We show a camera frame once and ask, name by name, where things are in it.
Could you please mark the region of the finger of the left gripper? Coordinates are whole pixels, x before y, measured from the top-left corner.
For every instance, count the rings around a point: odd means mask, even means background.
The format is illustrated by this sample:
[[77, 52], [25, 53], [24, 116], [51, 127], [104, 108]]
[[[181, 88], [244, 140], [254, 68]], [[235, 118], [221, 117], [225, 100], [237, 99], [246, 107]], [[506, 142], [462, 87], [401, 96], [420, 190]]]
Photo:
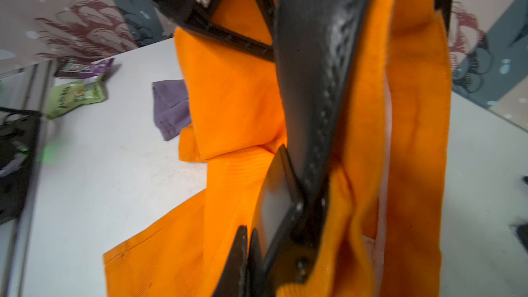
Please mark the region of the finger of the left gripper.
[[187, 32], [272, 62], [274, 0], [192, 0]]

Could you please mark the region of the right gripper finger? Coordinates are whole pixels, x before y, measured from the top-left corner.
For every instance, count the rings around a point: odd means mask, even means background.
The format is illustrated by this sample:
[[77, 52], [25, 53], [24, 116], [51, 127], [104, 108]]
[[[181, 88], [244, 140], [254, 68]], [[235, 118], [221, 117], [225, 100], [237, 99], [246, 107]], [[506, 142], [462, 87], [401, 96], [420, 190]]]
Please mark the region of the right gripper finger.
[[248, 264], [248, 230], [239, 226], [232, 242], [224, 269], [212, 297], [246, 296]]

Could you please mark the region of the lavender purple trousers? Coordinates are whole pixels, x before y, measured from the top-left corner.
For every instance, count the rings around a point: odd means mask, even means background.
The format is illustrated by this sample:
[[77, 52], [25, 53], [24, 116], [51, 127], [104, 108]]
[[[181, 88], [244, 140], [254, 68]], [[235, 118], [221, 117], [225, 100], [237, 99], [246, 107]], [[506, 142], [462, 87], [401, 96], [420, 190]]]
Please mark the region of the lavender purple trousers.
[[191, 124], [188, 91], [184, 80], [152, 83], [155, 126], [165, 141], [180, 135]]

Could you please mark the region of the black belt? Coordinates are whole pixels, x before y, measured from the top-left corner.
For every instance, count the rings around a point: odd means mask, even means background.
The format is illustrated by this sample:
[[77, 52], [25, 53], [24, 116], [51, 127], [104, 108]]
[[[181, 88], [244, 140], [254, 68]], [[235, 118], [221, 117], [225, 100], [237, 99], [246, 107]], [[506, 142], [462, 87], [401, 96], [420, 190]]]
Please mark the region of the black belt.
[[452, 0], [278, 0], [287, 144], [242, 296], [438, 296]]

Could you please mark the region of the orange trousers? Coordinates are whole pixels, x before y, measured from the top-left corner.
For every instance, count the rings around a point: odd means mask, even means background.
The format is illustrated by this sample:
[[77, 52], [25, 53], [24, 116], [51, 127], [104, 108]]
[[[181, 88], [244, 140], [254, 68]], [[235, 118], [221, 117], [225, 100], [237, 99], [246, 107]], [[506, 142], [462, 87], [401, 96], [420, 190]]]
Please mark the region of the orange trousers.
[[109, 296], [212, 296], [239, 226], [249, 255], [263, 182], [287, 144], [275, 49], [269, 62], [181, 27], [174, 42], [191, 113], [180, 159], [206, 163], [206, 188], [105, 253]]

